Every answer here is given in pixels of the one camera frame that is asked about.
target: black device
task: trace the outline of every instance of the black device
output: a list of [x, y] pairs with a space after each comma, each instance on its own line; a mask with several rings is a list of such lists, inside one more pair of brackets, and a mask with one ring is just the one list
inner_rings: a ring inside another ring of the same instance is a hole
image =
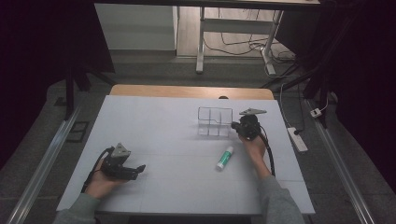
[[267, 148], [268, 156], [270, 158], [271, 173], [273, 176], [275, 176], [274, 157], [272, 155], [272, 150], [270, 148], [270, 145], [268, 144], [268, 139], [266, 136], [267, 134], [265, 136], [262, 135], [261, 129], [264, 130], [264, 128], [260, 125], [256, 115], [244, 115], [239, 121], [240, 123], [233, 121], [231, 123], [231, 128], [235, 129], [237, 133], [245, 137], [248, 141], [253, 141], [253, 139], [255, 139], [257, 136], [262, 139], [265, 147]]
[[116, 147], [109, 147], [105, 149], [102, 154], [99, 156], [96, 164], [93, 166], [92, 171], [87, 177], [87, 180], [84, 182], [84, 186], [81, 192], [85, 192], [85, 189], [91, 183], [92, 176], [96, 172], [96, 166], [99, 163], [99, 160], [102, 159], [103, 155], [108, 153], [104, 158], [102, 165], [99, 171], [102, 171], [105, 175], [115, 178], [115, 179], [123, 179], [123, 180], [136, 180], [137, 176], [142, 173], [146, 165], [141, 165], [134, 168], [123, 167], [123, 164], [131, 155], [131, 151], [128, 151], [121, 143], [118, 143]]

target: wall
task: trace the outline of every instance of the wall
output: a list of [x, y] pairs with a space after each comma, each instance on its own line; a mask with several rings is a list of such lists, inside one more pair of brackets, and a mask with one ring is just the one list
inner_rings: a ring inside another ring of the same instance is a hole
[[95, 4], [95, 8], [109, 49], [176, 49], [176, 7]]

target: plug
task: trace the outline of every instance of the plug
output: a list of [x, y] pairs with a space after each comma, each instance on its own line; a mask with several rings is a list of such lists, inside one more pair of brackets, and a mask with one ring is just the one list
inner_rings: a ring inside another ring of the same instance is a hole
[[314, 109], [314, 110], [311, 110], [311, 116], [313, 117], [313, 118], [317, 118], [317, 117], [319, 117], [321, 115], [321, 112], [320, 112], [320, 110], [318, 109], [318, 108], [316, 108], [316, 109]]

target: hand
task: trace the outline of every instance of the hand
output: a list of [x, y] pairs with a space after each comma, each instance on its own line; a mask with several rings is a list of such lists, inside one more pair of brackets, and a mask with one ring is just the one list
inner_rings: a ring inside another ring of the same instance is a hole
[[257, 136], [252, 141], [249, 141], [241, 135], [239, 135], [239, 139], [241, 139], [247, 154], [253, 161], [253, 165], [256, 169], [259, 179], [264, 179], [265, 177], [271, 175], [263, 159], [266, 147], [262, 139]]
[[247, 154], [253, 161], [262, 161], [262, 157], [264, 157], [265, 154], [265, 144], [259, 136], [249, 141], [245, 137], [239, 135], [239, 139], [244, 144]]
[[86, 194], [91, 195], [93, 198], [101, 199], [111, 192], [116, 186], [128, 182], [127, 180], [120, 180], [111, 178], [100, 171], [103, 160], [100, 160], [95, 168], [95, 174], [92, 176], [91, 183], [85, 190]]

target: gray sleeve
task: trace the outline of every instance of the gray sleeve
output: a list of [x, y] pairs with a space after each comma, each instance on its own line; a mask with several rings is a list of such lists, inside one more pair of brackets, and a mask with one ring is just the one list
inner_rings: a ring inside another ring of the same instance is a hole
[[265, 223], [305, 223], [289, 190], [282, 189], [274, 176], [268, 176], [261, 181], [259, 193]]
[[81, 193], [70, 209], [60, 211], [53, 224], [94, 224], [94, 213], [100, 200]]

